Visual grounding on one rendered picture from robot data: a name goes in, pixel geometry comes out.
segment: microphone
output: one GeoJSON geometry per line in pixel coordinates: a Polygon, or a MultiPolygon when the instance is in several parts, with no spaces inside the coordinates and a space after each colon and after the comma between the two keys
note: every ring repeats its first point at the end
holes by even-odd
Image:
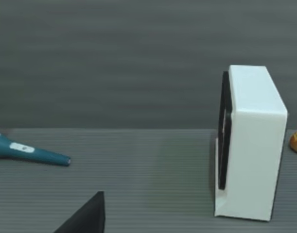
{"type": "Polygon", "coordinates": [[[0,134],[0,158],[13,158],[69,166],[70,157],[15,142],[0,134]]]}

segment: black triangular object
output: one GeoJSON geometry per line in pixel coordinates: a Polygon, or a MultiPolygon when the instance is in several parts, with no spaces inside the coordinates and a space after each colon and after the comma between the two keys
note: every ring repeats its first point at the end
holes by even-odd
{"type": "Polygon", "coordinates": [[[104,233],[104,192],[98,192],[54,233],[104,233]]]}

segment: gray table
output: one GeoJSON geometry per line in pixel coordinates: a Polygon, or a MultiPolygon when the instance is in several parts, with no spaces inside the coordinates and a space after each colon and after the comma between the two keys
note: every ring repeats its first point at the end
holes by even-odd
{"type": "Polygon", "coordinates": [[[0,160],[0,233],[53,232],[102,190],[106,233],[297,233],[297,154],[287,146],[270,223],[213,217],[215,134],[11,130],[10,138],[67,154],[72,164],[0,160]]]}

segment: dark gray background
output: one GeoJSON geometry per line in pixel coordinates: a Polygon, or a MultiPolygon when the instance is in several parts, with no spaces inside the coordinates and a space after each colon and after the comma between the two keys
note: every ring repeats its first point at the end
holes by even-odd
{"type": "Polygon", "coordinates": [[[230,64],[297,128],[297,1],[0,0],[0,127],[216,128],[230,64]]]}

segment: black microwave door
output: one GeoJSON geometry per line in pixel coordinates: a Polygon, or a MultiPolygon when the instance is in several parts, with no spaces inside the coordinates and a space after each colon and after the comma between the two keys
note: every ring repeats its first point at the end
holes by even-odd
{"type": "Polygon", "coordinates": [[[224,190],[226,186],[228,154],[231,135],[231,90],[229,74],[223,73],[222,94],[218,127],[218,186],[224,190]]]}

